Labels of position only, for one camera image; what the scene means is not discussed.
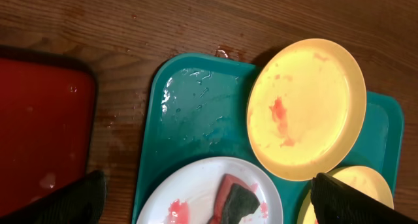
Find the dark green scouring pad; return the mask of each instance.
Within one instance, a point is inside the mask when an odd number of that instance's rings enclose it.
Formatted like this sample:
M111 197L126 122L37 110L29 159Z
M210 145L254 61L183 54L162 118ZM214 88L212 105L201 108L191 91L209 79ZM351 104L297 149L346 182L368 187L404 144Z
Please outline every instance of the dark green scouring pad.
M241 185L233 184L222 210L220 224L239 224L241 218L253 214L260 206L257 197Z

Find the wooden table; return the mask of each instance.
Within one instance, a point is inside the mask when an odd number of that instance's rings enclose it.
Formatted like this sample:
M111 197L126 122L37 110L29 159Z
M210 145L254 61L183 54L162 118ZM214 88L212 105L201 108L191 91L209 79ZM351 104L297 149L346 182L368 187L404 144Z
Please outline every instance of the wooden table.
M292 42L336 41L367 89L405 114L395 209L418 219L418 0L0 0L0 44L77 57L99 80L88 170L109 177L101 223L129 223L150 83L183 52L264 65Z

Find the yellow plate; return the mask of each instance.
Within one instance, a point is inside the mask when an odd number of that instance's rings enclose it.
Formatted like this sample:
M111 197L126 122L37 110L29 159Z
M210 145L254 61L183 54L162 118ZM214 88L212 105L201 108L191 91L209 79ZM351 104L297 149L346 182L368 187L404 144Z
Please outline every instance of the yellow plate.
M338 168L329 174L389 208L393 208L391 189L385 179L375 170L364 166L352 166ZM311 203L311 192L309 191L300 208L297 224L316 223L314 206Z
M309 180L348 154L365 113L366 86L353 56L329 40L302 40L258 76L248 102L249 141L274 175Z

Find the plate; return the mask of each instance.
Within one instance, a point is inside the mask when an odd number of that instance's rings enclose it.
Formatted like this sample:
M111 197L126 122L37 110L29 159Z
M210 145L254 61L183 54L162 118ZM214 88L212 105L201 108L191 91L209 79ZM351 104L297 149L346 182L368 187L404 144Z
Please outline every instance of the plate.
M389 208L393 208L391 189L383 176L376 170L365 166L352 166L337 168L329 174ZM317 222L309 191L300 208L297 224L313 223Z
M245 224L283 223L279 193L260 168L241 159L213 157L186 165L161 183L145 203L137 224L207 224L225 174L249 185L261 203Z
M258 76L248 103L249 141L274 175L309 180L348 154L365 113L366 86L353 56L329 40L302 40Z

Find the green tray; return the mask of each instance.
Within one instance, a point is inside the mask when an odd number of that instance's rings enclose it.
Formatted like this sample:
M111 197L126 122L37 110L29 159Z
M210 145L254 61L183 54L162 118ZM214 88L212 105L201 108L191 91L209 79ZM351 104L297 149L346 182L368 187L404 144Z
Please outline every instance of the green tray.
M178 55L161 67L151 89L132 224L165 178L213 156L237 157L262 168L279 191L284 223L296 223L308 182L290 182L267 172L248 141L246 107L259 72L251 64L204 54ZM371 167L383 175L394 194L403 113L392 97L368 92L367 102L360 136L338 166Z

